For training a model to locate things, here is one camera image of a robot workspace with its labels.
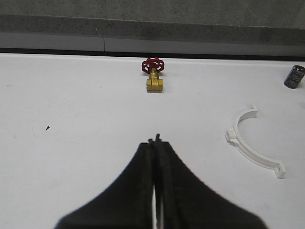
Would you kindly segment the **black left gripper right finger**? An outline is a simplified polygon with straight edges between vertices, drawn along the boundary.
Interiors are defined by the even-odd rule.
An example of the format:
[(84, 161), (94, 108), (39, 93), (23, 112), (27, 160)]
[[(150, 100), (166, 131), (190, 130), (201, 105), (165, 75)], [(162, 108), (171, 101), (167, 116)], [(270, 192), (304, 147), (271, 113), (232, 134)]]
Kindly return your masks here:
[(159, 229), (265, 229), (254, 213), (203, 183), (157, 135), (154, 142), (156, 216)]

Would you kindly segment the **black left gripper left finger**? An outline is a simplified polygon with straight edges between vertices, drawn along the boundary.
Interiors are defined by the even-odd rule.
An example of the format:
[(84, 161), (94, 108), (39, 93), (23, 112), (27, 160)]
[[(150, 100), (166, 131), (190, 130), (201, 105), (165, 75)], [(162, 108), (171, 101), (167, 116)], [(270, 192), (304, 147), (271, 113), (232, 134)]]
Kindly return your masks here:
[(155, 142), (139, 144), (122, 173), (97, 197), (67, 214), (57, 229), (152, 229)]

